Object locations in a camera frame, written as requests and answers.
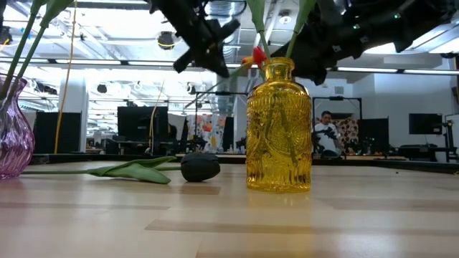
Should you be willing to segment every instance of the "vase neck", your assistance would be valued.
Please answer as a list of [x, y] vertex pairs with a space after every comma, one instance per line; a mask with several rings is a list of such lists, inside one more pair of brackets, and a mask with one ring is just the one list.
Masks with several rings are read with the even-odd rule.
[[292, 80], [293, 62], [287, 58], [272, 58], [264, 67], [266, 81]]

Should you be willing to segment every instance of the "colorful poster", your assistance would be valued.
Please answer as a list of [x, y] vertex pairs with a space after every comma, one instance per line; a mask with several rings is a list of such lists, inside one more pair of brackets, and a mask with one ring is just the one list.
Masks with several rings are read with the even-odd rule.
[[[188, 115], [188, 140], [194, 139], [195, 116]], [[198, 147], [206, 153], [223, 153], [223, 131], [227, 117], [223, 115], [198, 115], [197, 138], [202, 140]]]

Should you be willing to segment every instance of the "black monitor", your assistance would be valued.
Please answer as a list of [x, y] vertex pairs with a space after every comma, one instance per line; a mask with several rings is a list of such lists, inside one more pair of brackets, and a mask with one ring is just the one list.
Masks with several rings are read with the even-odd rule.
[[[49, 154], [55, 151], [56, 127], [59, 113], [37, 112], [34, 135], [36, 154]], [[74, 153], [80, 150], [81, 113], [62, 113], [57, 152]]]
[[410, 134], [441, 135], [442, 114], [410, 114]]
[[[157, 107], [153, 117], [153, 137], [168, 137], [167, 107]], [[118, 135], [126, 140], [147, 142], [153, 107], [118, 107]]]

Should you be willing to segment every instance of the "glass vase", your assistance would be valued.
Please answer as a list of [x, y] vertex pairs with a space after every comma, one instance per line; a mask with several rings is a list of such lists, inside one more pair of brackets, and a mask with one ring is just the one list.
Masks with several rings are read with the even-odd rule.
[[[6, 76], [0, 75], [0, 92]], [[0, 101], [0, 180], [15, 178], [29, 165], [34, 152], [34, 134], [19, 109], [19, 93], [27, 81], [20, 79], [18, 87], [8, 92]]]
[[266, 61], [247, 101], [247, 187], [297, 193], [311, 187], [311, 98], [292, 80], [291, 59]]

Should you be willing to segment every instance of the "yellow glass vase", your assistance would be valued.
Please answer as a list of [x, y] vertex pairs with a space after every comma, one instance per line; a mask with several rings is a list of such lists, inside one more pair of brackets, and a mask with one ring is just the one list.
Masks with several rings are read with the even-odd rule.
[[292, 81], [291, 59], [266, 61], [247, 101], [247, 187], [298, 193], [311, 187], [311, 98]]

